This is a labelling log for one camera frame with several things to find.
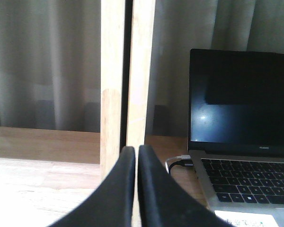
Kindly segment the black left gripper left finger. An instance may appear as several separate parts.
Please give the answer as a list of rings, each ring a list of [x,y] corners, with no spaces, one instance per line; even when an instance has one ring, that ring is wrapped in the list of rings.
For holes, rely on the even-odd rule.
[[[135,185],[135,151],[123,147],[99,187],[52,227],[130,227]]]

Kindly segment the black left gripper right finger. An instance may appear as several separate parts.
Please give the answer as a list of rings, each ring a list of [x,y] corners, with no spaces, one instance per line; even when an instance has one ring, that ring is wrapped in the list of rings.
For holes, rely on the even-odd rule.
[[[138,199],[144,227],[228,227],[166,172],[152,146],[138,156]]]

